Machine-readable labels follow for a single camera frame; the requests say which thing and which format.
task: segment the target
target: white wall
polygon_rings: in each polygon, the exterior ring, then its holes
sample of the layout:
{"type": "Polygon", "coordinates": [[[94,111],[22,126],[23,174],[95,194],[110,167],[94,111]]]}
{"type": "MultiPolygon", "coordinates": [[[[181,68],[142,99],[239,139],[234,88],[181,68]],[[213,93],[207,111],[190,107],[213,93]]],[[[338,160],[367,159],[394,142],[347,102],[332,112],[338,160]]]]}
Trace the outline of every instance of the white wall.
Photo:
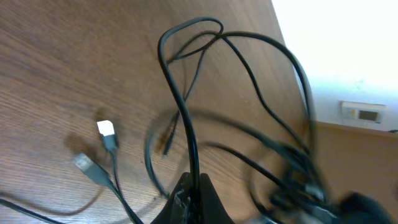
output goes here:
{"type": "Polygon", "coordinates": [[[317,120],[398,129],[398,1],[273,0],[286,46],[305,69],[317,120]],[[388,109],[381,124],[343,120],[340,101],[388,109]]]}

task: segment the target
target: wooden table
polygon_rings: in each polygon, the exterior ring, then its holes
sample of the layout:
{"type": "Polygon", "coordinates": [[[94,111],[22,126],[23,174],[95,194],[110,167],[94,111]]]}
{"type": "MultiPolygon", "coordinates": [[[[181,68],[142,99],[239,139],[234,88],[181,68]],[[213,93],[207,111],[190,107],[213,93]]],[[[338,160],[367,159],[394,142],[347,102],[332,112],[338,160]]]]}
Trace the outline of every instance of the wooden table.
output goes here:
{"type": "MultiPolygon", "coordinates": [[[[145,223],[161,211],[165,200],[148,178],[143,148],[151,122],[176,108],[157,61],[157,42],[167,29],[213,16],[227,31],[258,32],[283,42],[271,1],[264,0],[4,0],[0,10],[1,196],[67,223],[126,222],[117,198],[72,163],[76,154],[85,152],[110,168],[96,128],[99,119],[114,121],[119,134],[119,177],[130,206],[145,223]]],[[[205,29],[217,26],[204,22],[181,31],[170,38],[167,52],[205,29]]],[[[265,43],[231,40],[252,66],[270,107],[303,133],[303,103],[287,59],[265,43]]],[[[195,55],[172,65],[181,89],[190,83],[197,60],[195,55]]],[[[244,67],[222,42],[206,54],[188,106],[225,114],[292,142],[264,111],[244,67]]],[[[194,125],[198,141],[225,143],[279,170],[280,158],[245,134],[216,123],[194,125]]],[[[182,125],[169,156],[154,154],[153,163],[159,179],[172,190],[188,170],[182,125]]],[[[210,149],[200,151],[200,163],[231,218],[238,222],[257,214],[246,190],[247,166],[210,149]]],[[[266,192],[274,186],[256,179],[266,203],[266,192]]],[[[39,223],[6,207],[0,207],[0,222],[39,223]]]]}

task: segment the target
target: gray display screen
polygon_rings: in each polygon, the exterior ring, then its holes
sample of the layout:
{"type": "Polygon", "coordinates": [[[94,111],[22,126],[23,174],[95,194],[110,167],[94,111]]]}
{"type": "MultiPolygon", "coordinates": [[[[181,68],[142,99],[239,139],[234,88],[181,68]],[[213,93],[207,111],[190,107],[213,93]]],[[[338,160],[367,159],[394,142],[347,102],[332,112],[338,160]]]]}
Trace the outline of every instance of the gray display screen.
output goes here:
{"type": "Polygon", "coordinates": [[[379,115],[378,112],[373,112],[373,111],[359,111],[359,119],[365,119],[368,121],[376,121],[377,116],[379,115]]]}

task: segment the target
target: black connector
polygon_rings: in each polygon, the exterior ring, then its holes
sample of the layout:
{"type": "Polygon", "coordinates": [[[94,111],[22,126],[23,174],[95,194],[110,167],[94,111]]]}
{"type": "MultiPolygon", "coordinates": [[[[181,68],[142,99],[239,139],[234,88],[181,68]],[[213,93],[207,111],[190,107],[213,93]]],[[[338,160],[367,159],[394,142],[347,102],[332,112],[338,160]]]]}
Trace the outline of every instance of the black connector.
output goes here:
{"type": "Polygon", "coordinates": [[[118,139],[116,138],[116,134],[114,132],[113,124],[111,121],[98,121],[97,122],[98,131],[101,134],[102,142],[107,151],[112,154],[116,153],[118,149],[118,139]]]}
{"type": "Polygon", "coordinates": [[[108,172],[92,161],[86,154],[81,153],[74,159],[74,163],[94,183],[108,188],[113,187],[108,172]]]}

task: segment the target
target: usb connector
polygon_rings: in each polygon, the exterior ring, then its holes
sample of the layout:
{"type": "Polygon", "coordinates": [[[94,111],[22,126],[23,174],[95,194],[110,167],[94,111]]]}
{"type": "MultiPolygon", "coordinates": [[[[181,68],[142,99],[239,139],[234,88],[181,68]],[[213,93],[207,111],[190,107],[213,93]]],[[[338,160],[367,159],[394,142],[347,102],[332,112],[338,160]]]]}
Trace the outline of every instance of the usb connector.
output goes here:
{"type": "Polygon", "coordinates": [[[92,161],[86,154],[81,153],[73,160],[75,165],[94,183],[111,187],[113,183],[109,178],[109,174],[100,165],[92,161]]]}
{"type": "Polygon", "coordinates": [[[105,149],[114,154],[118,148],[118,140],[116,139],[112,122],[108,120],[98,121],[97,126],[105,149]]]}

